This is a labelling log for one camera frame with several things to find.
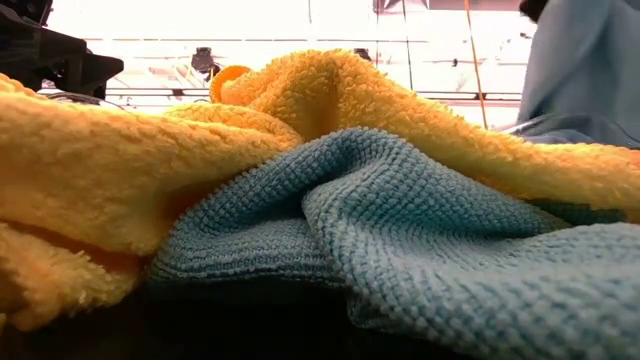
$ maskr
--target towel fold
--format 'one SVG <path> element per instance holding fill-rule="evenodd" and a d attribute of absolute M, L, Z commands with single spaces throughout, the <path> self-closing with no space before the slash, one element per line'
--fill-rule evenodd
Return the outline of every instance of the towel fold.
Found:
<path fill-rule="evenodd" d="M 260 71 L 228 67 L 214 104 L 163 115 L 57 103 L 0 76 L 0 313 L 23 330 L 117 303 L 187 208 L 280 153 L 336 130 L 396 134 L 435 161 L 521 199 L 620 209 L 640 202 L 640 153 L 536 145 L 419 98 L 348 51 Z"/>
<path fill-rule="evenodd" d="M 486 359 L 640 357 L 640 226 L 526 203 L 377 130 L 315 140 L 188 211 L 152 264 L 175 292 L 343 287 L 352 321 Z"/>

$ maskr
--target microfiber towel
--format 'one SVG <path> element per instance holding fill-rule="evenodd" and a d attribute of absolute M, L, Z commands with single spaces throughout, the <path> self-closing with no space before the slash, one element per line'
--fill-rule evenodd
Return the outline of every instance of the microfiber towel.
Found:
<path fill-rule="evenodd" d="M 58 103 L 0 76 L 0 313 L 22 330 L 118 303 L 185 209 L 336 130 L 385 130 L 520 199 L 640 207 L 640 152 L 485 131 L 351 51 L 222 70 L 162 115 Z"/>
<path fill-rule="evenodd" d="M 518 123 L 537 142 L 640 148 L 640 2 L 550 0 L 538 21 Z"/>
<path fill-rule="evenodd" d="M 620 215 L 523 202 L 396 136 L 351 129 L 189 210 L 148 281 L 339 286 L 356 325 L 481 358 L 638 359 L 640 226 Z"/>

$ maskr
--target towel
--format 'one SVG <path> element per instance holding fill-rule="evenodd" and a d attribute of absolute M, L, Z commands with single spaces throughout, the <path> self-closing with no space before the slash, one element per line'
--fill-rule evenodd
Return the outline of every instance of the towel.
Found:
<path fill-rule="evenodd" d="M 149 285 L 306 281 L 345 288 L 358 326 L 481 358 L 638 359 L 640 226 L 620 215 L 516 200 L 396 136 L 344 130 L 188 211 Z"/>
<path fill-rule="evenodd" d="M 640 148 L 640 3 L 540 3 L 518 124 L 540 121 L 521 135 Z"/>
<path fill-rule="evenodd" d="M 336 130 L 398 135 L 520 199 L 640 205 L 640 153 L 485 131 L 350 51 L 231 66 L 162 115 L 47 100 L 0 77 L 0 313 L 22 330 L 118 303 L 173 222 L 236 175 Z"/>

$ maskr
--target dark surface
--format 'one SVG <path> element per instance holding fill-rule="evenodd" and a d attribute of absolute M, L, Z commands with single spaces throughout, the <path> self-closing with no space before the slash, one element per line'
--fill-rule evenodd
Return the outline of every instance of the dark surface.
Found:
<path fill-rule="evenodd" d="M 9 328 L 0 359 L 465 359 L 423 341 L 355 329 L 337 292 L 272 284 L 269 289 L 282 296 L 262 301 L 237 288 L 190 301 L 138 293 L 114 308 L 27 335 Z M 247 301 L 238 305 L 240 297 Z"/>

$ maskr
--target yellow microfiber towel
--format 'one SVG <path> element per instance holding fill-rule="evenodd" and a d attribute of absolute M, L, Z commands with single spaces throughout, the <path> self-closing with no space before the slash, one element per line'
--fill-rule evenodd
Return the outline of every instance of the yellow microfiber towel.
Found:
<path fill-rule="evenodd" d="M 220 184 L 337 129 L 408 139 L 522 199 L 640 208 L 640 152 L 486 131 L 347 51 L 232 66 L 214 104 L 147 115 L 57 103 L 0 76 L 0 313 L 22 330 L 117 303 L 173 221 Z"/>

